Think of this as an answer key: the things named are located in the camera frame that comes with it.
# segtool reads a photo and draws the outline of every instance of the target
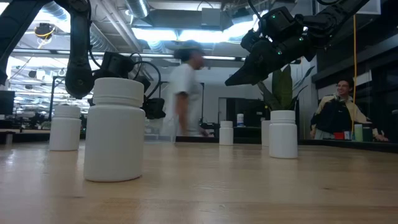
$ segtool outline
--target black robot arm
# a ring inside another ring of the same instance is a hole
[[[250,54],[225,84],[255,85],[297,58],[312,60],[316,49],[324,48],[368,1],[340,0],[315,16],[297,14],[293,18],[286,7],[269,11],[261,17],[259,30],[249,30],[243,37],[241,46]]]
[[[29,28],[41,8],[49,0],[12,1],[0,16],[0,85],[7,79],[8,57]],[[86,96],[94,86],[88,61],[90,49],[90,8],[85,0],[56,0],[71,17],[70,56],[65,78],[69,94],[75,98]]]

